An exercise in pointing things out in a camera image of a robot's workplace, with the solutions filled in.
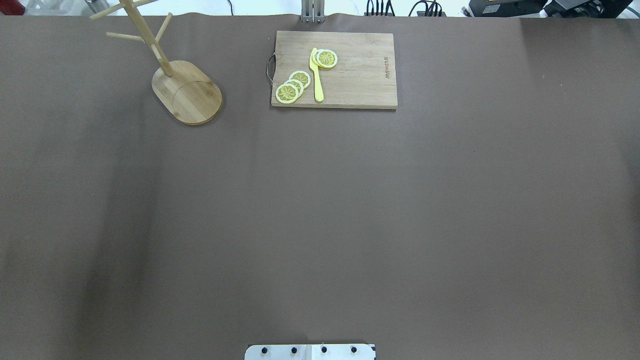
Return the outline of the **middle lemon slice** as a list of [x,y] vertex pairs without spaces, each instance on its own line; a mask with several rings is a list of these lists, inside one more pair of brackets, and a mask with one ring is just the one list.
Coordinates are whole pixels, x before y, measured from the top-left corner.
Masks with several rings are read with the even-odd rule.
[[297,79],[289,79],[285,82],[286,85],[292,85],[295,88],[295,93],[297,97],[301,96],[304,92],[305,86],[304,83]]

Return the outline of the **wooden cutting board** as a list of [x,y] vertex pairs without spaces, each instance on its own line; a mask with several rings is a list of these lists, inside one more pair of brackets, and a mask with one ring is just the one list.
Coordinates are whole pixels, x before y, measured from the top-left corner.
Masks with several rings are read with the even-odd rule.
[[[324,100],[314,99],[314,79],[309,68],[313,48],[329,49],[338,56],[334,68],[319,67]],[[278,30],[274,48],[275,69],[270,103],[278,86],[295,71],[311,76],[308,88],[288,107],[309,109],[397,110],[398,90],[394,35],[391,33]]]

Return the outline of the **yellow plastic knife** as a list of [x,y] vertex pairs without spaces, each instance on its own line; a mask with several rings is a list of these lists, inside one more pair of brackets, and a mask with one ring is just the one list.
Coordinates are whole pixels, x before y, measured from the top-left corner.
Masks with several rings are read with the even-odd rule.
[[314,92],[314,100],[318,103],[324,101],[324,92],[322,87],[322,81],[320,78],[320,70],[318,64],[315,62],[315,54],[318,48],[313,47],[310,51],[310,57],[308,60],[308,67],[313,73],[313,92]]

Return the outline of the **lemon slice by knife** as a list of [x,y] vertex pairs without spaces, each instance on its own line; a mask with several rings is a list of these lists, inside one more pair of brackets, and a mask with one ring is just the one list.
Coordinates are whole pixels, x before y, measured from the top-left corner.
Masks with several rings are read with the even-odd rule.
[[338,55],[328,48],[318,48],[314,54],[314,62],[320,68],[331,69],[338,64]]

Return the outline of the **aluminium frame post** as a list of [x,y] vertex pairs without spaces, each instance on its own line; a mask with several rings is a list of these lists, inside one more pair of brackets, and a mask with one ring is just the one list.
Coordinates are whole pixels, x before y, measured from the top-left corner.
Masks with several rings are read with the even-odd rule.
[[306,24],[322,24],[326,20],[324,0],[302,0],[301,22]]

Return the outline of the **wooden cup rack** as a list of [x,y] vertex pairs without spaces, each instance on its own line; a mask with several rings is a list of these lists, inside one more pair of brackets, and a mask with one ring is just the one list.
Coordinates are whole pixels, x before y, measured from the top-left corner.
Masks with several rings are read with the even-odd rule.
[[106,32],[106,35],[146,45],[159,64],[159,68],[151,78],[151,88],[158,100],[176,120],[184,125],[204,125],[212,121],[222,109],[222,91],[195,64],[186,60],[170,61],[168,59],[160,41],[169,27],[173,14],[168,13],[159,30],[153,33],[139,10],[139,7],[149,3],[149,0],[120,0],[118,4],[92,14],[89,18],[95,21],[123,10],[139,34]]

